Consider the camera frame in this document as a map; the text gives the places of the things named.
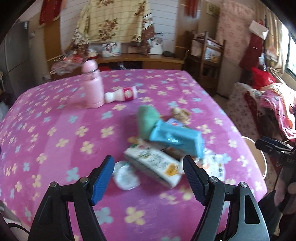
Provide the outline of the right hand white glove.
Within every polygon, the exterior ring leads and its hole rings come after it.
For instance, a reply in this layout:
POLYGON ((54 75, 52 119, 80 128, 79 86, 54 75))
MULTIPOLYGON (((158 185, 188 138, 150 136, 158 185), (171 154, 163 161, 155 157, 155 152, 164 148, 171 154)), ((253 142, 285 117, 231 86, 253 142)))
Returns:
POLYGON ((295 169, 282 167, 275 187, 274 204, 283 214, 295 213, 295 169))

